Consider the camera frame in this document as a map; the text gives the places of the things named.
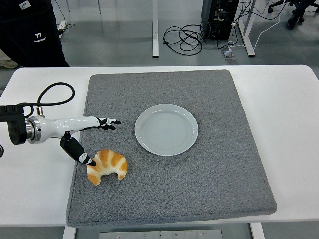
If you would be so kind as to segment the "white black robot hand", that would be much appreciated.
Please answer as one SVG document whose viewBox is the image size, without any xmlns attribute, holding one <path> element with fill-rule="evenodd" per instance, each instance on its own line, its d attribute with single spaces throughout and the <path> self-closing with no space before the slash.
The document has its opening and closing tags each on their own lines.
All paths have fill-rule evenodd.
<svg viewBox="0 0 319 239">
<path fill-rule="evenodd" d="M 49 138 L 59 138 L 61 148 L 75 161 L 95 166 L 96 162 L 92 160 L 82 145 L 72 137 L 72 134 L 78 131 L 97 128 L 103 130 L 114 130 L 114 125 L 121 122 L 111 118 L 98 118 L 95 116 L 82 116 L 77 118 L 50 120 L 38 116 L 35 127 L 35 143 L 43 143 Z"/>
</svg>

